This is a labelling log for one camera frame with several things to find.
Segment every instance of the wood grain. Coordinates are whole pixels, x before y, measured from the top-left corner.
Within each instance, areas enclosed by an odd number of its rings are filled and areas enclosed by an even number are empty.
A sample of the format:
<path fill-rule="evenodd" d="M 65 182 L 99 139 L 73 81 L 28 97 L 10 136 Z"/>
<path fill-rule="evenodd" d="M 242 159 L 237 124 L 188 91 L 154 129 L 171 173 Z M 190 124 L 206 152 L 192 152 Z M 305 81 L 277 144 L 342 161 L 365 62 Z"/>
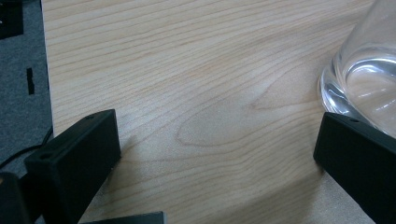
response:
<path fill-rule="evenodd" d="M 55 132 L 117 110 L 82 221 L 372 223 L 312 159 L 318 75 L 372 2 L 44 0 Z"/>

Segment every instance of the gray carpet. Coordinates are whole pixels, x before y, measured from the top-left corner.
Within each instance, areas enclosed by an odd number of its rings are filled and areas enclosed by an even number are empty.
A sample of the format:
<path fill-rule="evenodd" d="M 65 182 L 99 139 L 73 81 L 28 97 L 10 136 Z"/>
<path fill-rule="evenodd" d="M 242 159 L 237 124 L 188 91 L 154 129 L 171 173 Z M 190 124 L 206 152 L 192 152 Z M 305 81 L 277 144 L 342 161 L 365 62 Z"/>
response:
<path fill-rule="evenodd" d="M 52 125 L 41 2 L 23 3 L 23 35 L 0 40 L 0 162 L 41 144 Z M 29 94 L 26 69 L 33 71 Z M 20 157 L 0 172 L 25 173 Z"/>

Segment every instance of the glass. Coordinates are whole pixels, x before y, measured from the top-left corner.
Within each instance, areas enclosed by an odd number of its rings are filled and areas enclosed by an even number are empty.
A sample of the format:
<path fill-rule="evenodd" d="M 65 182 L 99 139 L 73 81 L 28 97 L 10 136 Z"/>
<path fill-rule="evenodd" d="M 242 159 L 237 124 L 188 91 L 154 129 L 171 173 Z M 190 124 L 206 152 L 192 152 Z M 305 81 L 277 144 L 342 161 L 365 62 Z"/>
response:
<path fill-rule="evenodd" d="M 377 0 L 324 68 L 325 109 L 396 138 L 396 0 Z"/>

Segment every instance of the black device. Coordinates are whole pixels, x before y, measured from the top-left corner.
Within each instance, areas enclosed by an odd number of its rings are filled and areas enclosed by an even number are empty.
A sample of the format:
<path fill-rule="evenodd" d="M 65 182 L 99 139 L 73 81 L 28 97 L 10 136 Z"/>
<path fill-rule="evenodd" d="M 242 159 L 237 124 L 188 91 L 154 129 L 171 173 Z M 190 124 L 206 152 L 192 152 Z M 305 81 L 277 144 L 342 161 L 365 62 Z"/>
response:
<path fill-rule="evenodd" d="M 314 159 L 376 223 L 396 223 L 396 139 L 325 113 Z"/>
<path fill-rule="evenodd" d="M 27 174 L 0 174 L 0 223 L 76 224 L 120 159 L 114 109 L 89 115 L 25 159 Z M 100 224 L 163 224 L 164 213 Z"/>
<path fill-rule="evenodd" d="M 23 35 L 22 1 L 0 0 L 0 39 Z"/>

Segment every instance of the glass base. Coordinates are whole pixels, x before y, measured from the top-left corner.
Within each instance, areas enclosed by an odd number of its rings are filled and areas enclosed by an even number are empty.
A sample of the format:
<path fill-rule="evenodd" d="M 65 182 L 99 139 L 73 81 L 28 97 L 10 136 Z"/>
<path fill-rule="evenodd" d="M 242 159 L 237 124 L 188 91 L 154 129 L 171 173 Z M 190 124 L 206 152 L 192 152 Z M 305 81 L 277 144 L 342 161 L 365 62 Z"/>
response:
<path fill-rule="evenodd" d="M 337 81 L 332 62 L 323 69 L 318 81 L 318 93 L 326 111 L 349 116 L 373 125 L 347 99 Z"/>

